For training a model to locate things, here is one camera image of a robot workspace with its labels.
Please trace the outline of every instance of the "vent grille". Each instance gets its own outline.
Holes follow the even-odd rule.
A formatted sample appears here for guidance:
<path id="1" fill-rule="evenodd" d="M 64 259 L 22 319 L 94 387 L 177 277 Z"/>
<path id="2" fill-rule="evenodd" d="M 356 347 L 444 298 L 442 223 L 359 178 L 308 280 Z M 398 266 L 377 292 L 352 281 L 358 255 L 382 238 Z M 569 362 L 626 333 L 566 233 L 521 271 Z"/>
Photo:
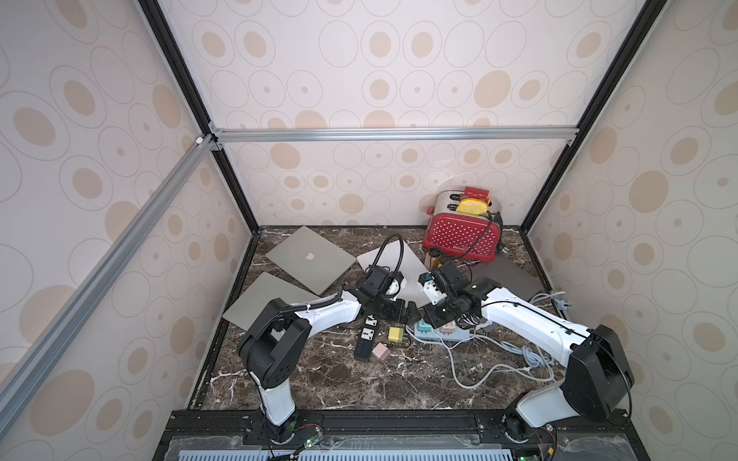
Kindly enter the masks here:
<path id="1" fill-rule="evenodd" d="M 275 451 L 277 456 L 290 451 Z M 266 461 L 268 451 L 183 450 L 179 461 Z M 510 450 L 336 450 L 304 451 L 299 461 L 513 461 Z"/>

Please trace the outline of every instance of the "red toaster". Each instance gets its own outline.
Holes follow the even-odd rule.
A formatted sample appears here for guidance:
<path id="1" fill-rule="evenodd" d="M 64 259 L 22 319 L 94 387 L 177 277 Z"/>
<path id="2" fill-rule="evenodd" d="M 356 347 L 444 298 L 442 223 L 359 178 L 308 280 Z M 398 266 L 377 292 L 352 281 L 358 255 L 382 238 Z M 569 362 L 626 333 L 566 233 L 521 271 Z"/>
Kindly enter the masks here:
<path id="1" fill-rule="evenodd" d="M 467 187 L 465 190 L 447 190 L 438 194 L 435 206 L 428 207 L 427 213 L 431 218 L 425 230 L 423 246 L 425 248 L 437 246 L 446 254 L 461 256 L 483 234 L 464 257 L 487 263 L 493 261 L 503 227 L 500 204 L 492 198 L 487 215 L 470 215 L 456 211 L 463 198 L 476 198 L 490 203 L 489 192 L 474 187 Z"/>

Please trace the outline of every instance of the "brown marble tabletop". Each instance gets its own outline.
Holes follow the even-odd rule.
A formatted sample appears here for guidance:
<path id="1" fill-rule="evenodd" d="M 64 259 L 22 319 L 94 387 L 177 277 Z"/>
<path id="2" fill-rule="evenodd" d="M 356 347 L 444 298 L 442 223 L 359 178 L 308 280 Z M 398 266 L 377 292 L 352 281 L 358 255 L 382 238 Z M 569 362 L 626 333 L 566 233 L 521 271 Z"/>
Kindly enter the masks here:
<path id="1" fill-rule="evenodd" d="M 259 237 L 256 253 L 246 277 L 244 289 L 262 272 L 269 272 L 301 288 L 298 281 L 280 269 L 265 254 L 290 236 L 295 229 L 266 228 Z M 354 256 L 379 247 L 392 233 L 399 233 L 410 248 L 423 260 L 421 242 L 424 229 L 418 227 L 383 229 L 362 228 L 314 228 L 323 237 Z M 508 258 L 533 277 L 538 278 L 531 258 L 520 236 L 512 230 L 503 231 L 502 241 L 508 248 Z M 327 291 L 335 292 L 344 282 L 353 282 L 362 276 L 362 269 L 354 263 Z M 348 324 L 337 325 L 308 340 L 297 369 L 290 377 L 292 397 L 299 409 L 501 409 L 521 392 L 542 387 L 545 384 L 530 381 L 514 372 L 493 372 L 475 390 L 460 388 L 453 380 L 448 352 L 439 345 L 420 344 L 405 333 L 402 344 L 387 340 L 389 322 L 379 323 L 381 342 L 390 349 L 390 357 L 380 361 L 376 357 L 369 363 L 353 357 L 354 345 L 362 328 L 363 317 Z M 213 376 L 204 399 L 203 410 L 257 409 L 259 397 L 251 378 L 246 375 L 235 349 L 245 332 L 230 325 Z M 497 326 L 488 336 L 522 346 L 530 344 L 510 330 Z M 479 381 L 498 363 L 525 367 L 522 356 L 501 350 L 488 341 L 473 340 L 460 344 L 453 350 L 457 377 L 471 385 Z M 554 367 L 556 377 L 563 377 L 563 368 Z M 546 377 L 548 371 L 533 371 L 538 377 Z"/>

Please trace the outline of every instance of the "gray laptop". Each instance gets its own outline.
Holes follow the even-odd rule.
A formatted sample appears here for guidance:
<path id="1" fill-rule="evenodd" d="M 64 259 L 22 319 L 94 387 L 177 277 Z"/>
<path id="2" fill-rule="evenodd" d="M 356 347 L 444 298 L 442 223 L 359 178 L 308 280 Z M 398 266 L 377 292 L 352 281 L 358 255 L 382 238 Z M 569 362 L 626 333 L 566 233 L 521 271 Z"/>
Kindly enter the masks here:
<path id="1" fill-rule="evenodd" d="M 281 298 L 287 304 L 310 302 L 317 299 L 313 293 L 285 282 L 266 272 L 252 283 L 238 299 L 223 313 L 223 318 L 244 330 L 251 325 L 264 310 L 266 304 L 275 298 Z"/>
<path id="2" fill-rule="evenodd" d="M 322 294 L 356 261 L 355 257 L 304 226 L 266 257 L 315 294 Z"/>
<path id="3" fill-rule="evenodd" d="M 489 277 L 526 301 L 530 301 L 536 293 L 544 291 L 541 282 L 519 268 L 503 253 L 498 252 L 491 263 L 480 263 L 472 269 L 474 269 L 474 277 Z"/>

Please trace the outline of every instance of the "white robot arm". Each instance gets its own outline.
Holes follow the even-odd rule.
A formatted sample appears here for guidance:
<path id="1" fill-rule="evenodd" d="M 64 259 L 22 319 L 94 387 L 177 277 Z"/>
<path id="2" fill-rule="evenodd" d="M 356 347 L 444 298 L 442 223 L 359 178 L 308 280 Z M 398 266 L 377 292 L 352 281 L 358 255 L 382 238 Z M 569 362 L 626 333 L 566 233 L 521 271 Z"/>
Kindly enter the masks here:
<path id="1" fill-rule="evenodd" d="M 306 341 L 330 327 L 352 322 L 361 313 L 380 313 L 405 324 L 419 319 L 414 304 L 397 300 L 401 275 L 372 268 L 356 285 L 311 305 L 272 300 L 249 329 L 238 353 L 254 378 L 269 429 L 276 442 L 287 440 L 297 419 L 289 376 Z M 506 411 L 510 438 L 527 439 L 533 428 L 582 415 L 605 420 L 632 386 L 632 373 L 617 335 L 602 325 L 591 330 L 568 322 L 519 297 L 493 280 L 468 281 L 453 265 L 443 265 L 418 281 L 431 302 L 423 307 L 433 327 L 473 314 L 520 334 L 567 368 L 563 380 L 519 396 Z M 272 328 L 285 330 L 278 341 Z"/>
<path id="2" fill-rule="evenodd" d="M 481 316 L 541 347 L 565 367 L 565 378 L 519 396 L 508 408 L 508 435 L 524 440 L 532 428 L 582 415 L 606 420 L 633 384 L 618 336 L 599 325 L 560 319 L 515 296 L 486 277 L 470 282 L 453 265 L 423 274 L 418 282 L 431 303 L 425 318 L 433 327 L 468 315 Z"/>

